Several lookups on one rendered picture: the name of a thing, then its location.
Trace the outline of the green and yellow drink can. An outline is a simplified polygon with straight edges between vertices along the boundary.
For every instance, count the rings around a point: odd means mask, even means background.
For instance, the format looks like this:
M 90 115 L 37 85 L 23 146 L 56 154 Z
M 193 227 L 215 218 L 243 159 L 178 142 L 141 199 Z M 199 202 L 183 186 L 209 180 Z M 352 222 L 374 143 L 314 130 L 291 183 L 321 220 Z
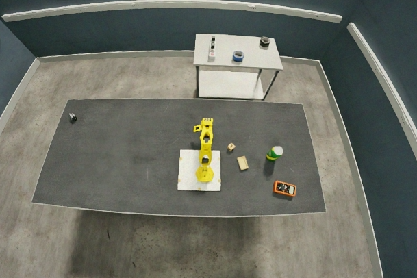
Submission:
M 266 158 L 270 162 L 274 162 L 277 158 L 279 158 L 283 153 L 283 149 L 281 147 L 273 147 L 267 154 Z

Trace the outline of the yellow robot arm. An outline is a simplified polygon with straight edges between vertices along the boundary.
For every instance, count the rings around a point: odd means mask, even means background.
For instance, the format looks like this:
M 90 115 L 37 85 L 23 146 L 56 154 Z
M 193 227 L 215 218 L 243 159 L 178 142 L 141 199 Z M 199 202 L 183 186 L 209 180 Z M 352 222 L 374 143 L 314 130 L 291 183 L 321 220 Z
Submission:
M 214 172 L 211 169 L 211 167 L 209 166 L 211 161 L 212 161 L 212 150 L 211 150 L 211 146 L 212 146 L 212 138 L 213 138 L 213 133 L 212 133 L 212 121 L 213 119 L 211 118 L 203 118 L 203 120 L 201 121 L 201 128 L 202 128 L 202 132 L 201 132 L 201 150 L 199 153 L 199 162 L 202 166 L 198 167 L 195 175 L 197 177 L 197 181 L 200 180 L 210 180 L 212 181 L 212 178 L 214 176 Z M 210 138 L 204 138 L 205 135 L 208 135 Z M 203 157 L 204 155 L 207 155 L 208 158 Z M 209 167 L 207 167 L 209 166 Z M 208 170 L 208 173 L 206 172 Z M 205 178 L 203 178 L 203 176 Z

